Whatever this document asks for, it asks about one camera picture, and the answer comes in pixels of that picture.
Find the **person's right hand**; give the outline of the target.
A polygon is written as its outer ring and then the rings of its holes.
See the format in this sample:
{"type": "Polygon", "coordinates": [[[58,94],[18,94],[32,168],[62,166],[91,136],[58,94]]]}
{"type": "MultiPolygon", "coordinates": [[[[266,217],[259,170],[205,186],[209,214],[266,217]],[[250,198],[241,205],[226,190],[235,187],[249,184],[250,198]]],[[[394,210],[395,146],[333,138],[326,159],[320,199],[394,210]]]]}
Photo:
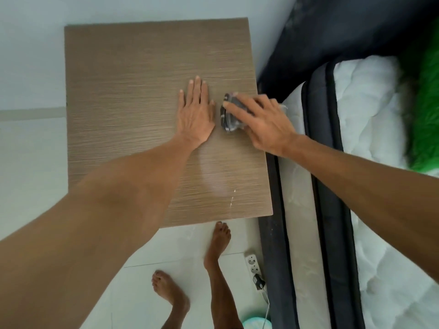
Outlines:
{"type": "Polygon", "coordinates": [[[233,96],[253,112],[252,115],[226,104],[227,109],[235,110],[236,115],[239,113],[238,118],[246,124],[244,131],[254,147],[272,155],[294,160],[297,154],[296,144],[300,135],[281,110],[277,100],[270,99],[267,95],[250,97],[243,93],[235,93],[233,96]]]}

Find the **person's left hand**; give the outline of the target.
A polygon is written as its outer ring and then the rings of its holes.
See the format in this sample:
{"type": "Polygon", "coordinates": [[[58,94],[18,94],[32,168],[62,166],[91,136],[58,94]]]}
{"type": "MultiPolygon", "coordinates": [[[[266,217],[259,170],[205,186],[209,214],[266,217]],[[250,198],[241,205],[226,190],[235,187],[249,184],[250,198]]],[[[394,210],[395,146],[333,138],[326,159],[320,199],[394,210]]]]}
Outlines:
{"type": "Polygon", "coordinates": [[[191,150],[206,142],[216,123],[209,119],[209,87],[206,81],[201,84],[200,103],[194,103],[194,81],[191,79],[185,92],[186,107],[177,112],[177,135],[191,150]]]}

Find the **clear jar with dark lid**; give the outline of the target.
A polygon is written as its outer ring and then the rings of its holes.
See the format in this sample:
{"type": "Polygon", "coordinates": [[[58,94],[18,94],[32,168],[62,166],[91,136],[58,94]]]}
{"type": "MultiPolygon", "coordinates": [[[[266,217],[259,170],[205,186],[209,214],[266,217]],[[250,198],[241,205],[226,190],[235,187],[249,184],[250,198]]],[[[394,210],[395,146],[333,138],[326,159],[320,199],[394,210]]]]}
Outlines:
{"type": "MultiPolygon", "coordinates": [[[[226,93],[224,95],[223,102],[232,103],[238,108],[253,115],[253,112],[251,112],[246,105],[244,105],[239,99],[230,93],[226,93]]],[[[234,132],[238,129],[243,129],[246,126],[246,124],[244,124],[241,120],[228,112],[223,105],[220,108],[220,123],[222,128],[228,133],[234,132]]]]}

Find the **person's right forearm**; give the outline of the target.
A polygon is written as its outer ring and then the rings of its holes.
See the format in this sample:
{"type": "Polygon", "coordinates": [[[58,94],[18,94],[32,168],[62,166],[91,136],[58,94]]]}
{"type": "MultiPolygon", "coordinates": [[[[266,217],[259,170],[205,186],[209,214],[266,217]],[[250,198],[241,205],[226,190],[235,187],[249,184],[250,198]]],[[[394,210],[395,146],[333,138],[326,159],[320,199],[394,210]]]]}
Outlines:
{"type": "Polygon", "coordinates": [[[439,284],[439,178],[379,164],[290,134],[276,146],[371,230],[439,284]]]}

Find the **person's left forearm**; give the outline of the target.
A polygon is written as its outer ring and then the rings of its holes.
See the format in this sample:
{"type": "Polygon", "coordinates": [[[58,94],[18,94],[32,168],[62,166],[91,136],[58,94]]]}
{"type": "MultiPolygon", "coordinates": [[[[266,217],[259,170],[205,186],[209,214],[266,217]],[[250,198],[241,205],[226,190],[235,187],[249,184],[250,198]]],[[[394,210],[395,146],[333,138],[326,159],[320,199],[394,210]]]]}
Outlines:
{"type": "Polygon", "coordinates": [[[162,226],[191,153],[178,132],[90,172],[0,241],[0,329],[80,329],[113,278],[162,226]]]}

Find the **white quilted mattress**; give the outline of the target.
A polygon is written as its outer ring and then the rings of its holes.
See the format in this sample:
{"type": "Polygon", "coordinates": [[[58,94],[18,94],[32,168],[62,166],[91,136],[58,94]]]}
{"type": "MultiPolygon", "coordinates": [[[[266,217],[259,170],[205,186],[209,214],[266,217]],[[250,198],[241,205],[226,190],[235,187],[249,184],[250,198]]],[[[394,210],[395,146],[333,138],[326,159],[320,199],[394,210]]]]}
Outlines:
{"type": "MultiPolygon", "coordinates": [[[[408,170],[411,83],[395,57],[330,62],[284,100],[299,134],[408,170]]],[[[279,160],[300,329],[439,329],[439,284],[313,177],[279,160]]]]}

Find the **dark headboard cushion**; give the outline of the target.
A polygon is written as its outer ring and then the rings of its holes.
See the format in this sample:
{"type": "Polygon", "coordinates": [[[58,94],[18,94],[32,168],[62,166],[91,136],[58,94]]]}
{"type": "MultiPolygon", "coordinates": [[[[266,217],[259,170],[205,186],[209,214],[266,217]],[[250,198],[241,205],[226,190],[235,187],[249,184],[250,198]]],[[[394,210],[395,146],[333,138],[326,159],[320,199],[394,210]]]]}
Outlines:
{"type": "Polygon", "coordinates": [[[439,16],[439,0],[296,0],[257,82],[279,102],[318,67],[403,52],[439,16]]]}

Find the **white power strip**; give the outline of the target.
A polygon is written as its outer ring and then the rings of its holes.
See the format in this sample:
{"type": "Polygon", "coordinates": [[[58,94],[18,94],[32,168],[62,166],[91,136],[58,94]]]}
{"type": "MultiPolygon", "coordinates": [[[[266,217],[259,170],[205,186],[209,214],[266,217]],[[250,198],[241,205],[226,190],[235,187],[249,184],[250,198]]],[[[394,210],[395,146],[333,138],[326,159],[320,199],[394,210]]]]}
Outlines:
{"type": "Polygon", "coordinates": [[[264,280],[260,265],[254,253],[244,253],[244,262],[251,279],[253,279],[255,275],[259,275],[259,277],[264,280]]]}

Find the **person's right leg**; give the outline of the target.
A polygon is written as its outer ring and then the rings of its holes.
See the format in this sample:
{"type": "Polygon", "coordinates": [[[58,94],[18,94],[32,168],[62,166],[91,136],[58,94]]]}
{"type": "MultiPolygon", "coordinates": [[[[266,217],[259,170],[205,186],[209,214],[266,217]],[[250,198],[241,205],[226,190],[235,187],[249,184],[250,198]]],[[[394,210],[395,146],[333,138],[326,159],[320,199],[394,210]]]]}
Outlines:
{"type": "Polygon", "coordinates": [[[211,287],[211,316],[214,329],[244,329],[231,290],[219,266],[219,258],[230,240],[231,232],[227,223],[218,221],[204,257],[204,267],[211,287]]]}

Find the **person's leg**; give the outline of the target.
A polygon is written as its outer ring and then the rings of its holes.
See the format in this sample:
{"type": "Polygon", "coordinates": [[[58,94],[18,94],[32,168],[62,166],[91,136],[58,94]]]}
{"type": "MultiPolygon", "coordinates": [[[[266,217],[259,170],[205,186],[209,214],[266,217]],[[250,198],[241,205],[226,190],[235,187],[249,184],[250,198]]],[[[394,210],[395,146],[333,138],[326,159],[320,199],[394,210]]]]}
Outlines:
{"type": "Polygon", "coordinates": [[[231,290],[219,266],[219,258],[230,240],[231,232],[227,223],[218,221],[204,257],[204,267],[211,287],[211,316],[214,329],[244,329],[231,290]]]}
{"type": "Polygon", "coordinates": [[[151,278],[151,284],[155,293],[172,306],[172,310],[161,329],[181,329],[190,310],[189,298],[171,276],[164,271],[155,271],[151,278]]]}

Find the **green blanket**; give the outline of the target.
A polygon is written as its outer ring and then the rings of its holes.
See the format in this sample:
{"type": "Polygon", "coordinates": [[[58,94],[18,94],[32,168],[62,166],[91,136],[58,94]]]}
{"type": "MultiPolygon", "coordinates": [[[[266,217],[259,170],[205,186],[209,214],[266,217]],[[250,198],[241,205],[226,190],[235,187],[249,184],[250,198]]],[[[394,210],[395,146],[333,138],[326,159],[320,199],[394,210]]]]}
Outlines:
{"type": "Polygon", "coordinates": [[[439,169],[439,16],[399,55],[406,75],[417,80],[411,133],[410,168],[439,169]]]}

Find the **person's left leg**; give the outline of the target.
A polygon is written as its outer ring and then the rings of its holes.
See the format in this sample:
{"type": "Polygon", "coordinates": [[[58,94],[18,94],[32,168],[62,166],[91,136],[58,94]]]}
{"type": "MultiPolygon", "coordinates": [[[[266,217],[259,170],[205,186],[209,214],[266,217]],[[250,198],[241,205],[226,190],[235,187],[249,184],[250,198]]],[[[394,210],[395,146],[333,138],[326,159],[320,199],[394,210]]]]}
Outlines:
{"type": "Polygon", "coordinates": [[[172,306],[172,310],[161,329],[181,329],[190,310],[189,298],[171,276],[164,271],[155,271],[151,278],[151,284],[155,293],[172,306]]]}

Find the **teal round object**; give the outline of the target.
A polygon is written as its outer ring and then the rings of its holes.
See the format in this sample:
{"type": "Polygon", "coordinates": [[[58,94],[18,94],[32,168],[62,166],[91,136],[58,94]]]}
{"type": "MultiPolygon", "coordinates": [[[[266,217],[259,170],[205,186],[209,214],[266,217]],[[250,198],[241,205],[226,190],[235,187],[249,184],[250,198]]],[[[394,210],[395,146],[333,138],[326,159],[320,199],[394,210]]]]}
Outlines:
{"type": "Polygon", "coordinates": [[[263,317],[251,317],[242,322],[243,329],[273,329],[271,321],[263,317]]]}

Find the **dark bed frame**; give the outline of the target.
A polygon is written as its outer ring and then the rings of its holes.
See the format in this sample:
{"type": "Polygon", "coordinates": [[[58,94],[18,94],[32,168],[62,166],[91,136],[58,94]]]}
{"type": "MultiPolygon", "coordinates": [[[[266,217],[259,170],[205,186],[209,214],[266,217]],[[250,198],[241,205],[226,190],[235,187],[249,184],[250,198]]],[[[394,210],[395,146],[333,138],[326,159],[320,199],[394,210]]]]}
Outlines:
{"type": "Polygon", "coordinates": [[[259,217],[264,275],[273,329],[300,329],[278,157],[266,153],[273,214],[259,217]]]}

